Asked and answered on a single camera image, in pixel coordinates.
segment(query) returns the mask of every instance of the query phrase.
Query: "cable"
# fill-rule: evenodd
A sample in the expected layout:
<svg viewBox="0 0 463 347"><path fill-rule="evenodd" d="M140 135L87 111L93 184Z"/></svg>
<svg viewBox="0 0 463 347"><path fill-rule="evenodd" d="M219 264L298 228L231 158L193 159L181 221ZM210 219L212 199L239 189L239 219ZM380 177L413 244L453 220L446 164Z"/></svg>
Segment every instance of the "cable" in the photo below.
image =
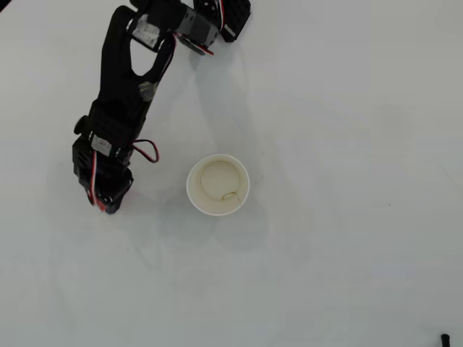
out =
<svg viewBox="0 0 463 347"><path fill-rule="evenodd" d="M94 206L96 203L96 205L100 208L101 212L104 212L106 210L106 206L96 198L95 193L97 157L97 151L94 150L92 154L92 171L90 177L90 191L88 192L88 199L90 200L90 204L92 204L92 206Z"/></svg>
<svg viewBox="0 0 463 347"><path fill-rule="evenodd" d="M175 52L175 48L177 47L177 40L175 39L176 35L174 35L174 47L172 49L172 54L170 55L169 57L169 60L167 61L166 65L164 66L163 70L162 70L162 73L161 73L161 78L160 80L162 80L162 77L164 76L164 74L166 73L167 69L169 68L171 62L172 62L172 59L174 58L174 52Z"/></svg>
<svg viewBox="0 0 463 347"><path fill-rule="evenodd" d="M95 204L95 178L96 178L96 150L92 153L92 170L90 172L90 191L88 192L88 199L90 204Z"/></svg>
<svg viewBox="0 0 463 347"><path fill-rule="evenodd" d="M220 16L221 16L221 26L220 26L220 31L225 26L225 9L224 9L224 0L217 0L218 1L218 7L220 9Z"/></svg>
<svg viewBox="0 0 463 347"><path fill-rule="evenodd" d="M135 140L133 143L139 143L139 142L149 142L154 148L156 159L152 159L144 150L141 150L140 148L132 144L133 149L139 152L141 155L143 155L146 158L146 160L148 160L150 163L159 162L159 151L158 151L158 148L156 147L156 144L151 140Z"/></svg>
<svg viewBox="0 0 463 347"><path fill-rule="evenodd" d="M182 40L185 40L185 41L188 41L188 43L191 45L191 46L194 46L195 48L199 49L200 51L204 52L205 54L209 55L209 56L214 56L214 52L212 51L209 51L206 47L202 46L202 45L197 45L196 43L193 43L190 39L184 37L182 34L174 34L174 36L176 38L178 38L180 40L180 38Z"/></svg>

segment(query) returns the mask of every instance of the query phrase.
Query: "cup rim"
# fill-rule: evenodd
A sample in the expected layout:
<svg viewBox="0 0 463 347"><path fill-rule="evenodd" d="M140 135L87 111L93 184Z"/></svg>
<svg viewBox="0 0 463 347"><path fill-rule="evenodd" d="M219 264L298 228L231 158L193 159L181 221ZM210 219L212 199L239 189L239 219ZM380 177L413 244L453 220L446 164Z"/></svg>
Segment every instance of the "cup rim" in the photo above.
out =
<svg viewBox="0 0 463 347"><path fill-rule="evenodd" d="M245 198L243 199L243 201L241 202L240 205L238 205L237 208L235 208L234 210L232 211L229 211L227 213L210 213L208 211L205 211L204 209L200 208L198 205L196 205L195 201L193 200L193 198L191 197L190 195L190 177L193 173L193 171L203 162L203 161L206 161L207 159L210 159L211 157L215 157L215 156L226 156L228 158L231 158L233 160L235 160L241 167L242 169L245 171L246 173L246 179L247 179L247 191L246 191L246 195L245 195ZM230 215L232 214L233 212L236 212L238 209L241 208L241 206L243 206L243 204L246 202L246 199L249 195L249 191L250 191L250 187L251 187L251 182L250 182L250 178L249 178L249 173L247 172L245 166L243 165L243 163L241 161L239 161L238 159L236 159L233 155L230 155L230 154L225 154L225 153L213 153L213 154L209 154L203 158L201 158L200 160L198 160L194 165L193 167L191 168L190 172L188 173L188 177L187 177L187 194L188 194L188 198L190 199L191 203L193 204L193 206L195 206L199 211L201 211L202 213L205 213L206 215L212 215L214 217L220 217L222 215Z"/></svg>

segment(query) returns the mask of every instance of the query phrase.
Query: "white table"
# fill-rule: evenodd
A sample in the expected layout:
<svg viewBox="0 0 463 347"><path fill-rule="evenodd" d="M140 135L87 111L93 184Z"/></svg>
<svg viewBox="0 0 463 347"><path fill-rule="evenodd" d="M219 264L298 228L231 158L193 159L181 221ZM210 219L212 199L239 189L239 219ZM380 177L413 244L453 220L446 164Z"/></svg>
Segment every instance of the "white table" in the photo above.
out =
<svg viewBox="0 0 463 347"><path fill-rule="evenodd" d="M0 13L0 344L463 346L463 2L254 0L214 58L178 46L108 216L71 146L121 4ZM252 184L224 218L184 189L215 152Z"/></svg>

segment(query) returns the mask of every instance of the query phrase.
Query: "white paper cup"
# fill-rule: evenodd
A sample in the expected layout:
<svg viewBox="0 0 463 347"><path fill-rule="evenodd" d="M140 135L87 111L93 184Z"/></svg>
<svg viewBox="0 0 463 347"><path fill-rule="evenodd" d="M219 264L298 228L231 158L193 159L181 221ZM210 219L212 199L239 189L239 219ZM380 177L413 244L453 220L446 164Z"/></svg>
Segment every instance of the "white paper cup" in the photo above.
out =
<svg viewBox="0 0 463 347"><path fill-rule="evenodd" d="M187 178L191 203L206 215L229 215L238 210L249 194L246 168L228 154L211 154L199 160Z"/></svg>

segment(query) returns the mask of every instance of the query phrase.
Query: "black object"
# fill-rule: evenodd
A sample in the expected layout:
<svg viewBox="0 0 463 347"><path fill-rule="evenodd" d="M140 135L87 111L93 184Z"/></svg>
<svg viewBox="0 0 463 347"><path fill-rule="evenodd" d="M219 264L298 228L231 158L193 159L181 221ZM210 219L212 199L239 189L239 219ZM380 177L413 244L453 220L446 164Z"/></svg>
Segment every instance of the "black object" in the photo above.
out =
<svg viewBox="0 0 463 347"><path fill-rule="evenodd" d="M450 336L447 334L441 335L442 347L450 347Z"/></svg>
<svg viewBox="0 0 463 347"><path fill-rule="evenodd" d="M159 82L171 63L176 37L204 54L218 36L223 24L220 8L216 0L210 1L216 6L195 0L195 10L180 0L131 0L137 12L122 6L111 18L102 50L100 93L88 116L83 116L76 124L74 133L79 138L72 146L74 173L79 183L88 193L90 202L97 203L107 213L119 209L133 182L128 169L133 144L145 123ZM249 4L247 0L224 0L222 8L232 11L235 7L229 1ZM250 5L243 8L247 11L239 17L241 19L238 18L241 12L232 12L230 19L226 15L230 28L236 30L233 40L249 17ZM231 34L227 31L224 39L231 41L228 35ZM132 39L157 53L153 67L143 76L132 71Z"/></svg>
<svg viewBox="0 0 463 347"><path fill-rule="evenodd" d="M249 0L224 0L225 25L221 31L226 42L235 41L251 15Z"/></svg>
<svg viewBox="0 0 463 347"><path fill-rule="evenodd" d="M7 4L10 3L11 0L0 0L0 12L3 11L5 7L7 7Z"/></svg>

